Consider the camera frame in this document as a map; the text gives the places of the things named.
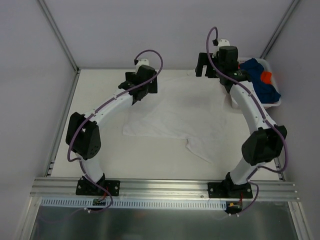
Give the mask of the white t shirt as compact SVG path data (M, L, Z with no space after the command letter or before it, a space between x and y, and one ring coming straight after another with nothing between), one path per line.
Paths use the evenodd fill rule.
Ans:
M224 100L217 79L160 78L156 94L148 94L129 108L122 133L186 140L188 150L211 163L218 156L226 129Z

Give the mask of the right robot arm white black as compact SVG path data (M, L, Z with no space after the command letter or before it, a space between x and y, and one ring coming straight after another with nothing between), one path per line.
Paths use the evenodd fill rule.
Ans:
M221 46L216 54L201 52L195 68L197 77L219 78L220 84L236 101L248 125L250 136L241 146L242 159L228 173L223 187L224 193L235 198L242 186L266 163L287 150L285 139L287 129L278 126L267 114L254 89L253 78L239 68L238 49L235 46Z

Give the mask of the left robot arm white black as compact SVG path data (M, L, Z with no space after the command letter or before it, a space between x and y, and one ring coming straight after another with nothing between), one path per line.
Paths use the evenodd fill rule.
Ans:
M156 94L157 75L153 67L142 64L135 72L125 73L125 81L120 83L111 99L91 112L74 112L70 116L65 139L67 160L79 161L84 179L88 180L87 189L93 195L101 194L105 188L102 181L105 176L98 160L101 130L112 116L130 108L147 94Z

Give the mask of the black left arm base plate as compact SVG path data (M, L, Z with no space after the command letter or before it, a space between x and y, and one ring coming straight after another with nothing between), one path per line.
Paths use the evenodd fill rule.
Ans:
M111 196L118 196L121 182L119 180L106 180L101 178L96 184L82 177L77 182L75 194L77 196L102 196L107 190Z

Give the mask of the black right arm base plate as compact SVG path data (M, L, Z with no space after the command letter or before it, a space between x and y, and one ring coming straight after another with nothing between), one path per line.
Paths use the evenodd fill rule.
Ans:
M207 191L209 198L223 199L252 199L253 192L249 183L236 185L223 182L208 182Z

